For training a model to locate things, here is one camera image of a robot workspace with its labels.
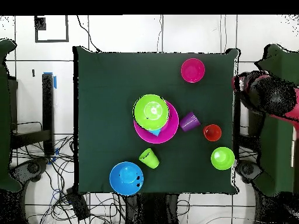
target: lime green bowl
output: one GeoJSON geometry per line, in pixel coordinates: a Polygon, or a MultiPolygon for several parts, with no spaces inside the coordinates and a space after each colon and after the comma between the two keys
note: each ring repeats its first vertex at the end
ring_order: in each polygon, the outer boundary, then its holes
{"type": "Polygon", "coordinates": [[[235,162],[235,155],[232,150],[226,147],[219,147],[212,152],[211,162],[218,170],[227,170],[235,162]]]}
{"type": "Polygon", "coordinates": [[[158,130],[168,120],[169,110],[167,103],[158,95],[143,95],[134,104],[133,117],[140,127],[148,131],[158,130]]]}

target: dark green tablecloth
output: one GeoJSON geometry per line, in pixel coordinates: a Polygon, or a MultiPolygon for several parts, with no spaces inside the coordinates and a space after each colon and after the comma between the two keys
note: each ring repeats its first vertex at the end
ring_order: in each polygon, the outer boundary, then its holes
{"type": "Polygon", "coordinates": [[[120,162],[134,162],[144,173],[140,192],[234,194],[231,170],[219,171],[210,161],[219,146],[232,147],[232,86],[234,59],[228,54],[154,54],[78,52],[79,190],[112,192],[109,174],[120,162]],[[206,67],[199,83],[187,83],[180,67],[198,58],[206,67]],[[132,108],[142,95],[156,94],[173,104],[179,117],[195,113],[201,126],[180,128],[168,142],[143,141],[133,126],[132,108]],[[209,142],[203,127],[218,124],[222,137],[209,142]],[[150,169],[138,160],[151,147],[160,160],[150,169]]]}

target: red cup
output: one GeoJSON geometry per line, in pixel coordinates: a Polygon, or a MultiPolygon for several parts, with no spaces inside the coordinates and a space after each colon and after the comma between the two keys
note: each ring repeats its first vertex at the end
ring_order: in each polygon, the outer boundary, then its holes
{"type": "Polygon", "coordinates": [[[216,124],[210,124],[203,128],[203,135],[211,142],[215,142],[221,138],[221,128],[216,124]]]}

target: magenta bowl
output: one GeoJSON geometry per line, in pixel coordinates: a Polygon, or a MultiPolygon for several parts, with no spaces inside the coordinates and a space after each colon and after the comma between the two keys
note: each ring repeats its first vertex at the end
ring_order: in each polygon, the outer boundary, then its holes
{"type": "Polygon", "coordinates": [[[183,79],[190,83],[201,80],[204,76],[204,71],[204,64],[197,58],[187,59],[180,69],[183,79]]]}

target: green cup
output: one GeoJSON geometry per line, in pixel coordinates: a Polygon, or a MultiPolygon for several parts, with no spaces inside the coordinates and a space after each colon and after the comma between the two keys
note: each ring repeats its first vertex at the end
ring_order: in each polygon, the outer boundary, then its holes
{"type": "Polygon", "coordinates": [[[155,169],[159,165],[159,160],[151,148],[143,151],[143,153],[139,156],[139,160],[152,169],[155,169]]]}

